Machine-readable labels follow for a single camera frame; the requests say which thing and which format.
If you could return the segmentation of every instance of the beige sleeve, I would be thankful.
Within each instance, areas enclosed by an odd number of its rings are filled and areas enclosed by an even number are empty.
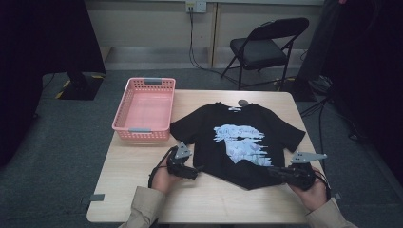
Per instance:
[[[148,228],[160,214],[165,195],[157,190],[137,187],[131,203],[131,213],[120,228]]]
[[[306,216],[308,223],[313,228],[350,228],[356,227],[347,221],[340,213],[336,205],[329,200],[321,207]]]

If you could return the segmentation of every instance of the gray carpet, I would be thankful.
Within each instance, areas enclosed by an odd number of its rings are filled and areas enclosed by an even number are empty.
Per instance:
[[[236,70],[229,73],[234,78],[236,74]],[[263,70],[253,77],[279,74]],[[94,101],[56,100],[67,80],[66,74],[57,74],[43,91],[39,117],[25,141],[0,170],[0,227],[118,226],[88,222],[86,203],[99,178],[113,135],[112,120],[130,77],[175,78],[176,88],[237,88],[218,74],[199,69],[109,71]],[[50,79],[46,75],[44,85]],[[302,111],[313,104],[297,103],[297,107]],[[303,121],[320,152],[318,112]],[[372,145],[348,138],[351,125],[333,104],[326,104],[321,122],[323,152],[329,156],[327,177],[333,193],[340,196],[337,203],[346,219],[359,227],[403,227],[403,193]]]

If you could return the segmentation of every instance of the table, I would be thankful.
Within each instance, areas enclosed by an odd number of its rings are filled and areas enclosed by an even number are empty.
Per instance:
[[[171,121],[177,121],[202,105],[222,102],[238,106],[238,100],[273,110],[285,122],[304,130],[296,104],[286,92],[176,90]],[[147,186],[148,175],[168,148],[178,144],[171,136],[166,142],[133,143],[122,141],[117,133],[106,155],[94,194],[105,194],[104,201],[93,201],[87,218],[91,222],[124,222],[136,186]],[[298,151],[315,150],[305,135]],[[293,156],[284,151],[286,165]],[[192,158],[186,162],[192,165]],[[321,170],[318,161],[312,165]],[[288,187],[278,185],[246,191],[237,185],[200,173],[195,180],[183,180],[167,196],[160,223],[186,224],[280,224],[304,223],[306,210]]]

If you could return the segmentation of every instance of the person's arm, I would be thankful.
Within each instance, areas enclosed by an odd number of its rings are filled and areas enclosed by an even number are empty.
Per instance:
[[[152,180],[151,188],[138,186],[131,203],[131,213],[120,228],[148,228],[158,218],[171,187],[182,178],[168,173],[166,159]]]
[[[311,227],[356,227],[341,215],[331,200],[326,199],[326,186],[320,179],[317,178],[314,185],[307,191],[293,185],[289,186],[301,198],[302,204],[311,212],[306,216]]]

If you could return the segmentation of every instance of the chair backrest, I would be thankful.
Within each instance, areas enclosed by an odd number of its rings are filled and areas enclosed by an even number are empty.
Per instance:
[[[278,39],[294,36],[296,39],[309,26],[309,20],[300,18],[287,18],[270,21],[255,28],[248,36],[248,40]]]

